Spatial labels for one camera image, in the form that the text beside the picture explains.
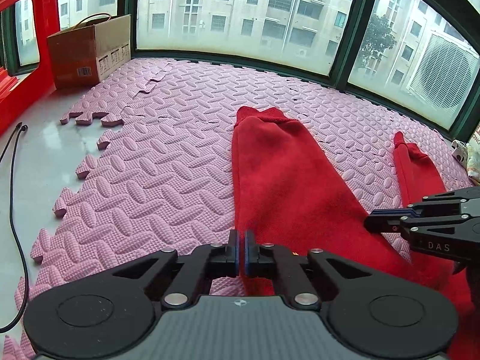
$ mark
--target interlocking foam tile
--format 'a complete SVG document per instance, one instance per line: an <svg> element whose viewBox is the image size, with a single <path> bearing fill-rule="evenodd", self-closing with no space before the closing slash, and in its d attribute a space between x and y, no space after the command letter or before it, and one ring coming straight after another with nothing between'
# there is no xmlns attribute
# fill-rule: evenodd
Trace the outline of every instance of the interlocking foam tile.
<svg viewBox="0 0 480 360"><path fill-rule="evenodd" d="M448 190L470 186L436 131L366 100L250 68L135 59L62 117L124 126L100 137L100 158L88 155L78 166L79 192L64 189L55 202L63 220L33 245L42 265L31 296L166 245L188 254L226 242L234 221L231 137L242 105L300 120L367 211L401 205L392 157L398 130L430 156ZM385 236L409 259L402 238ZM212 293L243 289L238 279L219 279Z"/></svg>

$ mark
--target textured mat surface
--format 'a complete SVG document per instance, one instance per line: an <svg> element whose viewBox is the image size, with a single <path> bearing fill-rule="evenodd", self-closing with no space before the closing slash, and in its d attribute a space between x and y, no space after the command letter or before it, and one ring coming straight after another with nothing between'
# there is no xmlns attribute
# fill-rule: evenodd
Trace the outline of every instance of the textured mat surface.
<svg viewBox="0 0 480 360"><path fill-rule="evenodd" d="M401 205L392 157L399 130L431 157L448 190L470 186L436 131L366 100L250 68L135 59L61 118L124 126L100 137L99 159L89 155L79 165L79 192L65 189L56 201L63 220L54 235L42 229L33 245L41 269L30 296L165 245L188 254L226 242L234 219L231 136L243 105L277 107L304 123L367 211ZM409 258L399 236L386 237ZM219 279L212 293L243 289L238 279ZM21 344L30 356L26 337ZM4 350L18 359L16 348L9 340Z"/></svg>

